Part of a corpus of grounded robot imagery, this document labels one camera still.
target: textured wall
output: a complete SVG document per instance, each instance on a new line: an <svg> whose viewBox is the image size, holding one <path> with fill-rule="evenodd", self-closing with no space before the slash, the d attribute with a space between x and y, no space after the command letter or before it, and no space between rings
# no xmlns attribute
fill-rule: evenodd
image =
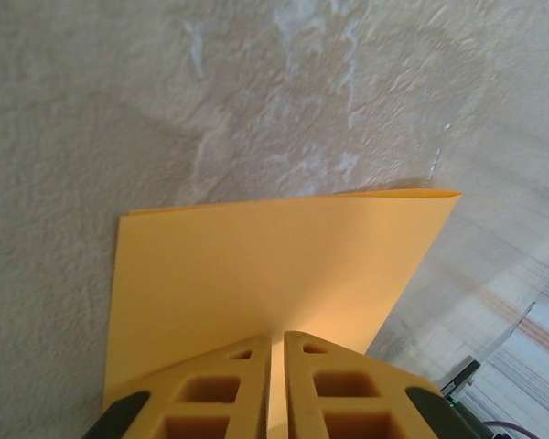
<svg viewBox="0 0 549 439"><path fill-rule="evenodd" d="M422 186L501 108L511 49L545 16L0 0L0 437L77 436L97 413L118 215Z"/></svg>

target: yellow paper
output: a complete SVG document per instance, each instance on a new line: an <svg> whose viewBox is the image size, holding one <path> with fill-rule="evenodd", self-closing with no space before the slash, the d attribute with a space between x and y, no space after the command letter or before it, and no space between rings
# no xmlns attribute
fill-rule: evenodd
<svg viewBox="0 0 549 439"><path fill-rule="evenodd" d="M274 340L269 425L281 430L283 332L364 352L458 197L408 189L122 217L105 394L267 335Z"/></svg>

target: rectangular hole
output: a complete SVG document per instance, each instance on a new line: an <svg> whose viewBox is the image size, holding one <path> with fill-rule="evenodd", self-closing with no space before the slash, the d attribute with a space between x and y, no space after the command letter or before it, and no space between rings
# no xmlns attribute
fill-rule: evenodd
<svg viewBox="0 0 549 439"><path fill-rule="evenodd" d="M229 422L227 417L167 417L163 439L224 439Z"/></svg>
<svg viewBox="0 0 549 439"><path fill-rule="evenodd" d="M327 354L328 350L314 345L313 343L306 343L303 345L303 352L306 354Z"/></svg>
<svg viewBox="0 0 549 439"><path fill-rule="evenodd" d="M325 413L329 439L404 439L388 413Z"/></svg>
<svg viewBox="0 0 549 439"><path fill-rule="evenodd" d="M313 377L318 396L369 398L380 396L361 372L318 372Z"/></svg>
<svg viewBox="0 0 549 439"><path fill-rule="evenodd" d="M231 359L250 359L250 357L253 355L253 352L250 349L246 349L245 351L238 352L234 355L232 355Z"/></svg>
<svg viewBox="0 0 549 439"><path fill-rule="evenodd" d="M196 377L185 383L177 401L232 403L236 401L239 388L238 377Z"/></svg>

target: purple wire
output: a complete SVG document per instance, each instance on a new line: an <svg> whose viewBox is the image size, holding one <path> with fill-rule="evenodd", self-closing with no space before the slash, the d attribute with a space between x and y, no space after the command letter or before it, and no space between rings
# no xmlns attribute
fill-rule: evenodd
<svg viewBox="0 0 549 439"><path fill-rule="evenodd" d="M531 433L526 428L522 428L520 425L517 425L516 423L506 423L504 421L485 421L484 425L487 425L488 427L510 428L511 430L514 430L515 432L522 433L522 434L524 434L525 436L527 436L531 439L539 439L539 436Z"/></svg>

